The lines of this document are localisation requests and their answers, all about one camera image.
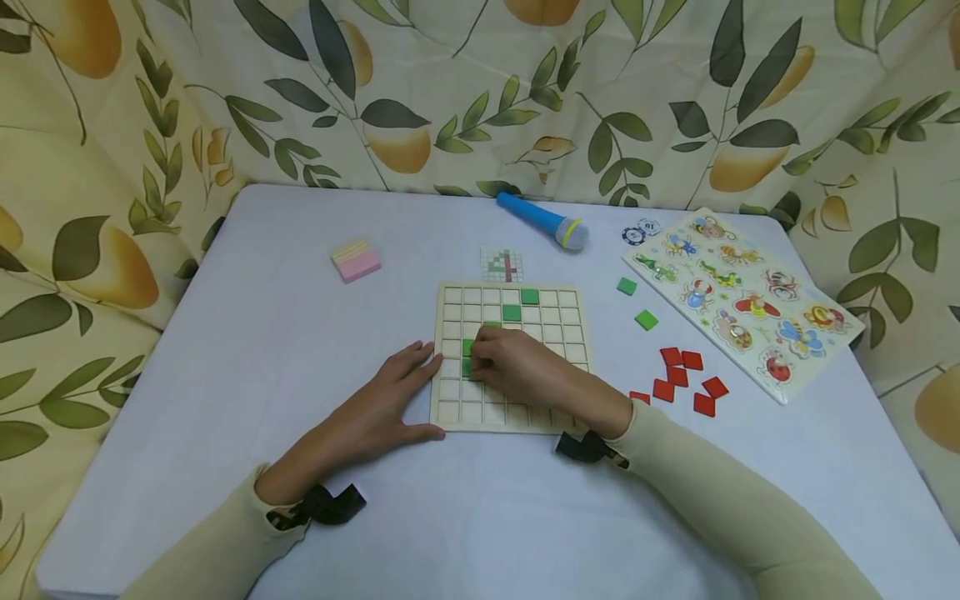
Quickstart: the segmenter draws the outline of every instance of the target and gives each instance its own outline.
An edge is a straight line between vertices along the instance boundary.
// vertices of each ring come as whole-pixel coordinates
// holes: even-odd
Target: beige sleeve
[[[746,571],[761,600],[880,597],[803,507],[660,410],[635,400],[630,428],[607,444]]]
[[[220,507],[144,571],[119,600],[204,598],[241,600],[260,574],[303,539],[306,525],[278,531],[267,520],[275,507],[253,492],[261,465]]]

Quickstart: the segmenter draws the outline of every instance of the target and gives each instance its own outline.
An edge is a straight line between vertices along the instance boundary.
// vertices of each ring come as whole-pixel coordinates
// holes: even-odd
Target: wooden peg puzzle board
[[[864,329],[708,208],[623,260],[780,404]]]
[[[469,345],[484,323],[521,329],[575,367],[593,370],[580,293],[563,286],[442,281],[437,300],[437,351],[430,422],[447,431],[557,434],[585,429],[558,411],[504,397],[468,374]]]

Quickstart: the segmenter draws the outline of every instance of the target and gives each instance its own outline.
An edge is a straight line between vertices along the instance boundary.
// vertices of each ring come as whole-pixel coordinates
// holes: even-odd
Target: finger
[[[417,390],[422,388],[431,377],[437,374],[437,371],[440,370],[440,365],[443,361],[444,356],[442,354],[437,354],[429,363],[423,365],[419,369],[414,369],[407,374],[402,381],[400,381],[400,385],[403,386],[404,391],[408,395],[408,400],[413,397]]]
[[[474,369],[470,371],[470,379],[473,381],[483,381],[494,386],[497,390],[503,390],[503,376],[493,369]]]
[[[433,352],[433,342],[417,341],[394,354],[383,364],[383,372],[391,381],[399,381]]]
[[[400,445],[422,444],[424,442],[438,442],[446,437],[446,432],[437,425],[424,423],[422,425],[404,425],[399,434]]]
[[[499,340],[487,340],[481,341],[478,337],[473,342],[473,346],[470,347],[470,356],[473,360],[492,360],[500,356],[501,344]]]
[[[484,325],[480,327],[480,330],[477,331],[475,342],[485,342],[487,340],[499,340],[504,335],[504,329],[501,327],[493,327],[491,325]]]

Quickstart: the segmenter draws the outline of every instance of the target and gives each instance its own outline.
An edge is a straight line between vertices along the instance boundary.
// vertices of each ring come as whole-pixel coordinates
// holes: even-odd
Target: white table
[[[848,351],[778,406],[645,284],[615,290],[631,274],[621,230],[682,213],[556,207],[589,224],[584,252],[559,251],[493,201],[248,187],[53,536],[41,587],[119,593],[388,354],[432,339],[437,282],[479,278],[479,247],[499,245],[523,252],[527,281],[582,290],[596,371],[614,387],[648,388],[662,347],[700,350],[731,389],[717,418],[694,413],[690,391],[657,406],[805,506],[884,598],[955,597],[960,547]],[[803,269],[776,222],[729,218]],[[358,236],[383,269],[345,285],[330,251]],[[642,308],[660,318],[653,331],[632,321]],[[428,405],[424,389],[408,420]],[[355,482],[370,504],[346,526],[312,527],[252,598],[750,595],[638,479],[572,464],[555,443],[450,434],[342,474],[330,487]]]

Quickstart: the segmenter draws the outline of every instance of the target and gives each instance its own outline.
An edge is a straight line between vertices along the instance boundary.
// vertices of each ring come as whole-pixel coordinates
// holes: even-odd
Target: fabric backdrop
[[[960,531],[958,68],[955,0],[0,0],[0,598],[249,181],[769,215]]]

